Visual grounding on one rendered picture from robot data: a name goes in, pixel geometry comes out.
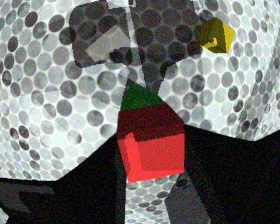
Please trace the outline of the red block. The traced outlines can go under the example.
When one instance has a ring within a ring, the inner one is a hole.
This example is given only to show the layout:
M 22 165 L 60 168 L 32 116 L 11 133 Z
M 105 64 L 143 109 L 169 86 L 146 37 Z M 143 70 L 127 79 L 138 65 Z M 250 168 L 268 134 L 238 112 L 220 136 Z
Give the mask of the red block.
M 184 172 L 184 131 L 167 103 L 120 111 L 116 137 L 127 182 Z

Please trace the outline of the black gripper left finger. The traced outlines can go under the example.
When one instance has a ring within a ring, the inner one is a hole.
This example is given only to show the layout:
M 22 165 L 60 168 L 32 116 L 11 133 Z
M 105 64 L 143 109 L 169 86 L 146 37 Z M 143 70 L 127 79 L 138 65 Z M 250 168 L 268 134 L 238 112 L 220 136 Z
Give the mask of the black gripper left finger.
M 126 172 L 116 132 L 56 181 L 0 177 L 7 216 L 49 224 L 125 224 Z

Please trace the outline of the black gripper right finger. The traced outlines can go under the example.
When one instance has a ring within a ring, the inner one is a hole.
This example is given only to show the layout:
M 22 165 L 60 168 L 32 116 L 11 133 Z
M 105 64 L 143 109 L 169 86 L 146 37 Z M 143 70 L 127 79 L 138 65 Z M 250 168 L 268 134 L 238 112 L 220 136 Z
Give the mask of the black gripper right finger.
M 280 159 L 280 129 L 257 141 L 185 124 L 184 167 L 212 224 L 239 224 Z

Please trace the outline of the yellow block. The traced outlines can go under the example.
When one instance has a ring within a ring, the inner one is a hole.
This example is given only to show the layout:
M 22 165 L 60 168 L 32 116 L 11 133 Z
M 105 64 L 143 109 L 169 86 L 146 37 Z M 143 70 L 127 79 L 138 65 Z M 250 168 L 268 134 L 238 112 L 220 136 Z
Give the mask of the yellow block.
M 202 22 L 196 43 L 209 49 L 212 53 L 227 53 L 232 39 L 234 39 L 234 34 L 235 31 L 232 31 L 232 28 L 215 17 Z

